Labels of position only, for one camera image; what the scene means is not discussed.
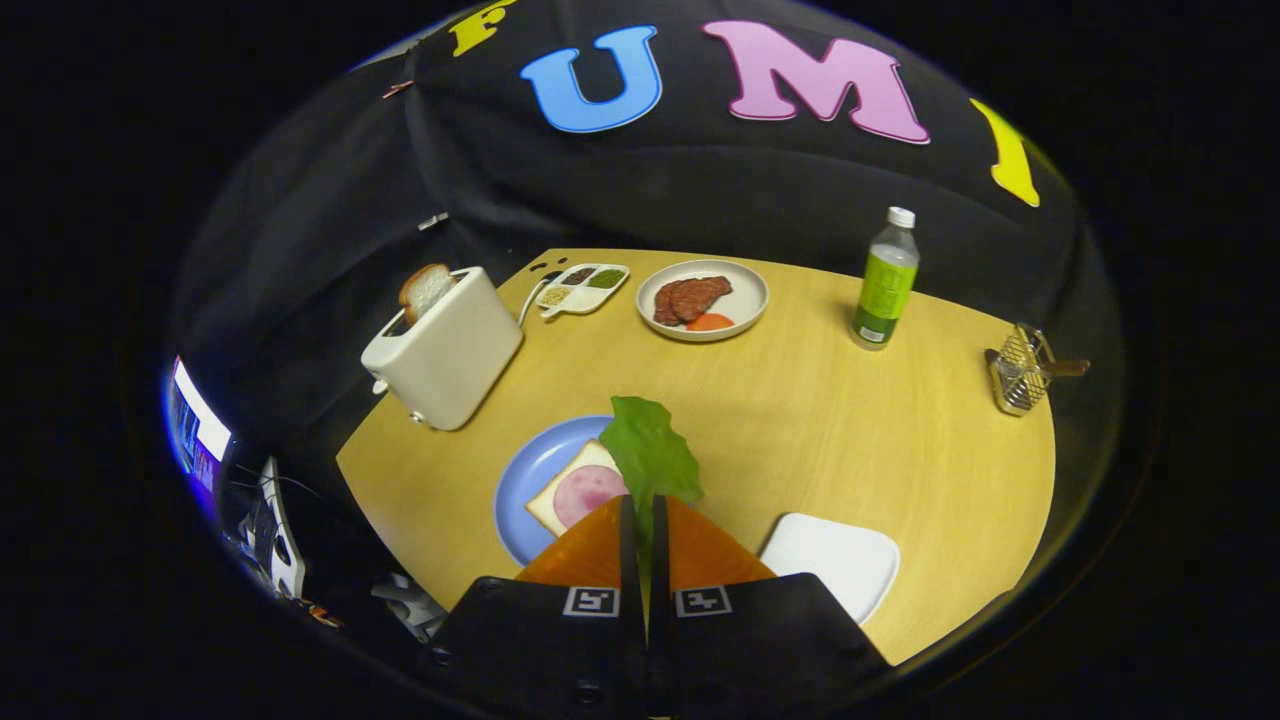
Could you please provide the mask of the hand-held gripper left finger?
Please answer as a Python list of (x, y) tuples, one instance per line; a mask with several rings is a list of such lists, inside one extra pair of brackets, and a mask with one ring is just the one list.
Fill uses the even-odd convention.
[(643, 719), (646, 628), (635, 512), (588, 518), (614, 570), (595, 584), (480, 577), (425, 651), (425, 685), (470, 719)]

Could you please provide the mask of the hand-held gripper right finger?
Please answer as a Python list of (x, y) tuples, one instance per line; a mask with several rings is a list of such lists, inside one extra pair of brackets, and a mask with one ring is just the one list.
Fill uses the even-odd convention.
[(776, 575), (677, 498), (653, 502), (652, 711), (673, 719), (829, 719), (892, 669), (814, 574)]

